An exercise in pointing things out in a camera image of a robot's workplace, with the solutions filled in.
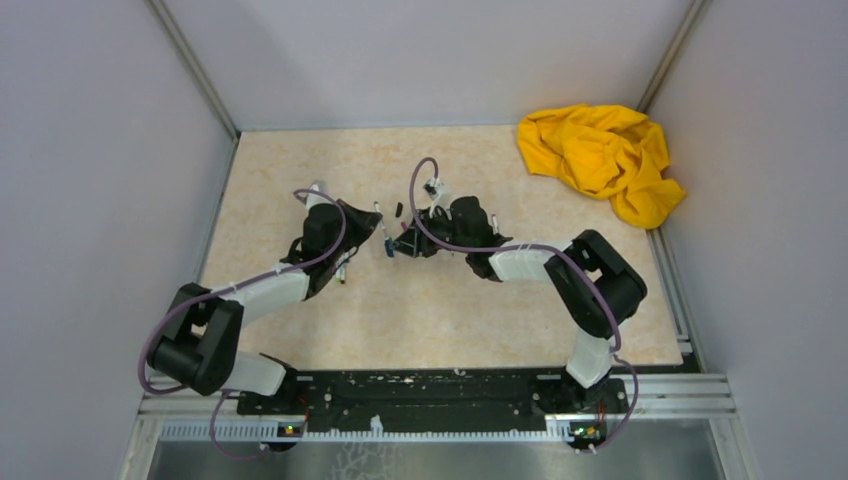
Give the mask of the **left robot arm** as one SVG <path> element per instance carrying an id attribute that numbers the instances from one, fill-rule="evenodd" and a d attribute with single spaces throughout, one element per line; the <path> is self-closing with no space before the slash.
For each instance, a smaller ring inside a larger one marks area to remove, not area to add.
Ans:
<path id="1" fill-rule="evenodd" d="M 269 271 L 217 290 L 197 283 L 178 289 L 140 356 L 137 375 L 146 393 L 164 392 L 148 380 L 146 372 L 152 369 L 175 381 L 172 392 L 257 394 L 277 414 L 297 406 L 295 369 L 273 357 L 241 351 L 241 331 L 315 297 L 383 219 L 377 211 L 360 210 L 314 190 L 306 194 L 310 199 L 302 235 Z"/>

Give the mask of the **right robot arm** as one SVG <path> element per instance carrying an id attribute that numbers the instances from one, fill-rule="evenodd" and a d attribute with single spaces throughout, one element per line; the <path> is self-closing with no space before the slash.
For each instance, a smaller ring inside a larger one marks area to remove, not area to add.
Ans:
<path id="1" fill-rule="evenodd" d="M 646 298 L 642 277 L 595 230 L 562 246 L 521 243 L 500 233 L 496 220 L 475 196 L 448 208 L 414 212 L 392 241 L 397 254 L 429 258 L 441 250 L 462 253 L 478 277 L 492 282 L 538 281 L 551 285 L 578 326 L 570 377 L 563 398 L 576 412 L 590 411 L 602 398 L 601 383 L 621 349 L 621 326 Z"/>

